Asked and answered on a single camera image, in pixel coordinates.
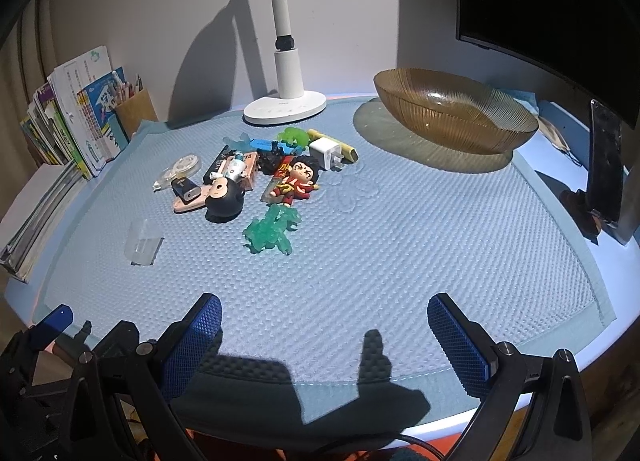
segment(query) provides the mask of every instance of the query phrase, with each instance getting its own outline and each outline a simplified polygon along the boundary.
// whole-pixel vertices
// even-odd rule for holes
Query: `red costume figure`
[[[294,199],[309,199],[310,192],[318,190],[320,165],[311,156],[298,156],[289,164],[289,174],[270,192],[271,196],[284,196],[282,202],[291,206]]]

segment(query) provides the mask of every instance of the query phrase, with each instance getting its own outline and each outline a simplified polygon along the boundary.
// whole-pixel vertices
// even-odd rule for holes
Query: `white desk lamp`
[[[288,124],[318,114],[326,107],[326,97],[305,91],[298,48],[291,37],[287,0],[271,0],[276,25],[276,76],[278,92],[258,98],[244,108],[244,119],[259,126]]]

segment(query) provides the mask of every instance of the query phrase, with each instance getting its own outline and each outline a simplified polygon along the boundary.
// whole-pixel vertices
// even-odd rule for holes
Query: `clear plastic piece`
[[[175,178],[189,178],[200,170],[200,158],[195,154],[183,156],[171,167],[165,168],[154,183],[154,191],[164,190],[171,186]]]
[[[124,256],[132,264],[150,266],[162,243],[162,231],[151,219],[136,219],[129,227]]]

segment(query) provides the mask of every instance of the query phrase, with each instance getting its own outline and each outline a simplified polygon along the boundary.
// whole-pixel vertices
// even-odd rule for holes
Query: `wooden pen holder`
[[[151,97],[147,89],[142,89],[140,93],[136,93],[129,100],[125,100],[116,107],[118,120],[127,134],[127,138],[131,139],[133,133],[138,130],[140,121],[150,120],[157,122],[156,110],[151,103]]]

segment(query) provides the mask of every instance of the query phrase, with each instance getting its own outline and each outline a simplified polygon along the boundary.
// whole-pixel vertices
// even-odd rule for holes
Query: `translucent green toy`
[[[254,219],[251,224],[242,231],[242,235],[249,241],[252,253],[260,253],[265,248],[278,247],[285,255],[289,255],[293,248],[285,235],[285,230],[296,230],[296,226],[302,221],[295,208],[284,205],[271,205],[264,215],[264,219]]]
[[[284,142],[291,147],[299,146],[306,149],[309,146],[309,135],[306,131],[297,127],[287,127],[276,136],[279,142]]]

